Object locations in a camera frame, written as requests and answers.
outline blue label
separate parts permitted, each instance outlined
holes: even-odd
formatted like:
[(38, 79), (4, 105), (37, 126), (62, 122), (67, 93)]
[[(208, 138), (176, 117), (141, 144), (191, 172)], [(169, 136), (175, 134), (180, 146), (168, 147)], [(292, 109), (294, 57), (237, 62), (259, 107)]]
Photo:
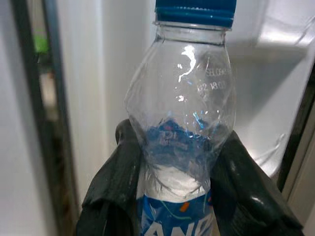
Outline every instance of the blue label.
[(142, 199), (142, 236), (210, 236), (213, 219), (211, 192), (184, 203)]

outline blue bottle cap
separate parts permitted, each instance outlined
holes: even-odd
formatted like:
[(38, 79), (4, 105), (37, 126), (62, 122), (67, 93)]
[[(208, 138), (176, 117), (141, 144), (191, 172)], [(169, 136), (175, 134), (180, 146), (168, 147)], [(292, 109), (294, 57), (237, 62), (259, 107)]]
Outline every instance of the blue bottle cap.
[(236, 0), (156, 0), (156, 20), (230, 28)]

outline green object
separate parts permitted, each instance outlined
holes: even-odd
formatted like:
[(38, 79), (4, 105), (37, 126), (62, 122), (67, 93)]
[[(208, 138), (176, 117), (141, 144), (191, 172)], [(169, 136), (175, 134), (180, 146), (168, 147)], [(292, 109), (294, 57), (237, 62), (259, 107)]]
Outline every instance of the green object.
[(46, 54), (49, 51), (48, 40), (41, 35), (34, 36), (34, 46), (36, 53)]

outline bottle neck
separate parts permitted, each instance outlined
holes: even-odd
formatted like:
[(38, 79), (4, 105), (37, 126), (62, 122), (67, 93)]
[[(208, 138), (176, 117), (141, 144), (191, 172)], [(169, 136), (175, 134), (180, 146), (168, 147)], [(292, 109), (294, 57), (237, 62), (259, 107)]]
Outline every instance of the bottle neck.
[(175, 22), (155, 22), (155, 24), (157, 25), (157, 40), (185, 41), (218, 46), (225, 45), (225, 33), (228, 30), (223, 27)]

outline plastic bottle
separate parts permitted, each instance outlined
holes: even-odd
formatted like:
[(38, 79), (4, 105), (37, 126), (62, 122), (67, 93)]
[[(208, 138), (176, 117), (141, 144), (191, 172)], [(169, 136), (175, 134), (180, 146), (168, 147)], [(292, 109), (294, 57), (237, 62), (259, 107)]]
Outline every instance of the plastic bottle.
[(212, 234), (210, 170), (235, 120), (225, 47), (235, 5), (156, 1), (156, 39), (125, 99), (145, 160), (141, 235)]

